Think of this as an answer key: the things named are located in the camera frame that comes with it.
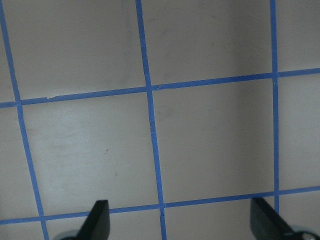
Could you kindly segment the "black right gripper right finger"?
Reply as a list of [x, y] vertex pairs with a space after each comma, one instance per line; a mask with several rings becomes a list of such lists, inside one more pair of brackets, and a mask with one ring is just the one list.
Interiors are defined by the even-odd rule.
[[295, 232], [261, 197], [250, 201], [250, 230], [256, 240], [293, 240]]

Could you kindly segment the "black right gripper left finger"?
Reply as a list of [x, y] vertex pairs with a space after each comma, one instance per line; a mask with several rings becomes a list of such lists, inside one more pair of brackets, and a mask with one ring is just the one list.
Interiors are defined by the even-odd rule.
[[76, 240], [107, 240], [110, 235], [108, 200], [97, 200], [77, 233]]

